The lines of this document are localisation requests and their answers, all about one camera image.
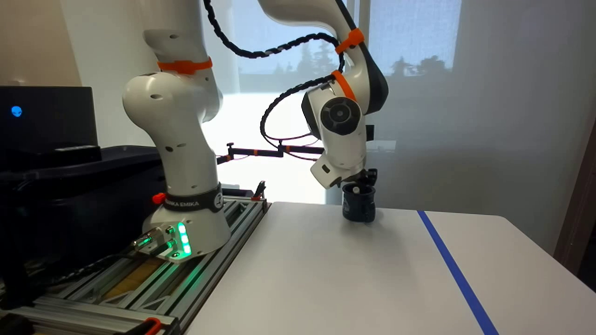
computer monitor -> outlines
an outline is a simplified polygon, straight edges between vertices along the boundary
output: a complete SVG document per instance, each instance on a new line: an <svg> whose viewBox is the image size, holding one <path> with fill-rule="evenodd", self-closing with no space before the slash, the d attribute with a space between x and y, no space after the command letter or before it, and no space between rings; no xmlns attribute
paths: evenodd
<svg viewBox="0 0 596 335"><path fill-rule="evenodd" d="M96 145L90 87L0 85L0 169L7 151Z"/></svg>

wires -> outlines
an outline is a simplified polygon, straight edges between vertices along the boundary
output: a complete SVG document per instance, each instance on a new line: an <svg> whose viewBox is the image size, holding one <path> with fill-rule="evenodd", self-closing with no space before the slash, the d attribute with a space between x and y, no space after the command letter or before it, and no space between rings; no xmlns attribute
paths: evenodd
<svg viewBox="0 0 596 335"><path fill-rule="evenodd" d="M221 41L230 52L234 52L234 54L239 56L239 58L249 58L249 59L267 58L267 56L273 56L273 54L280 54L280 52L284 52L284 50L290 50L290 48L293 48L293 46L299 46L299 44L303 44L303 43L308 43L308 41L325 41L325 43L329 43L329 44L333 44L333 46L338 44L336 39L331 37L331 35L327 35L327 33L308 33L308 35L301 35L301 37L297 37L297 39L292 39L292 41L288 41L288 43L282 43L282 44L279 44L279 46L273 46L273 48L266 48L266 50L243 50L243 48L239 48L238 44L234 44L232 41L228 41L226 35L223 33L221 26L219 26L219 22L217 22L217 18L215 18L215 13L213 13L213 9L211 9L211 5L210 5L210 0L202 0L202 5L204 5L204 9L206 9L206 18L208 18L213 33L219 37L219 41ZM342 72L344 54L338 52L336 58L338 58L336 69ZM277 147L273 141L279 141L279 143L282 145L282 141L292 141L292 139L301 139L301 138L310 136L310 134L301 134L301 136L290 136L290 138L275 138L275 136L269 136L269 134L266 132L266 121L267 121L269 113L275 110L275 106L277 106L280 100L284 100L286 97L290 97L290 95L293 95L293 93L297 93L297 91L303 91L303 89L308 89L308 87L314 87L314 85L331 82L331 80L334 80L333 74L327 74L327 76L320 76L320 78L314 78L314 80L301 82L301 84L297 84L297 85L293 85L293 87L288 87L286 91L279 93L279 95L266 106L266 110L262 111L260 125L258 125L258 130L260 130L262 139L264 139L267 145ZM310 158L295 156L295 154L292 154L292 152L286 152L286 154L290 154L290 156L293 156L293 158L299 158L299 160L310 160Z"/></svg>

table surface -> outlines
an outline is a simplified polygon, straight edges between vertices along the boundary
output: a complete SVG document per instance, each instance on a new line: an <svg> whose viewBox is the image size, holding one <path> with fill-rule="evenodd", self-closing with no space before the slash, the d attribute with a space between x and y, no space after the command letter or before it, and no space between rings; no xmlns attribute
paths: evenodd
<svg viewBox="0 0 596 335"><path fill-rule="evenodd" d="M509 221L422 216L381 208L359 225L338 206L273 203L187 333L596 333L596 294Z"/></svg>

blue tape line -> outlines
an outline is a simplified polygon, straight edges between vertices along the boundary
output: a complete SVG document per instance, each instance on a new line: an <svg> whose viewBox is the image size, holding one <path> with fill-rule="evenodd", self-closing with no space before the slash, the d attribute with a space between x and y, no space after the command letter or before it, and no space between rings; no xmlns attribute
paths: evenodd
<svg viewBox="0 0 596 335"><path fill-rule="evenodd" d="M459 270L457 262L452 259L452 255L448 253L444 242L441 240L439 232L433 229L429 218L426 216L424 210L416 210L416 214L420 216L435 249L441 253L452 279L457 283L461 296L465 298L472 316L476 318L480 329L483 335L496 335L496 327L491 324L489 316L485 314L480 299L476 298L476 294L472 292L472 288L469 286L463 272Z"/></svg>

blue tape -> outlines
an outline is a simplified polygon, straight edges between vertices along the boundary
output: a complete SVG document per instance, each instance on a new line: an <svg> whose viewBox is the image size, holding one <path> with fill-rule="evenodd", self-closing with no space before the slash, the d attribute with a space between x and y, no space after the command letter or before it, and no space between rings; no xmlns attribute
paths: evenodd
<svg viewBox="0 0 596 335"><path fill-rule="evenodd" d="M444 242L441 240L439 232L433 229L429 218L426 216L424 210L416 210L416 214L420 216L435 249L441 253L452 279L457 283L461 296L465 298L469 311L472 312L472 316L476 318L480 329L483 335L496 335L496 327L491 324L489 316L485 314L480 299L476 298L476 294L472 292L472 288L469 286L463 272L459 270L457 262L452 259L452 255L448 253Z"/></svg>

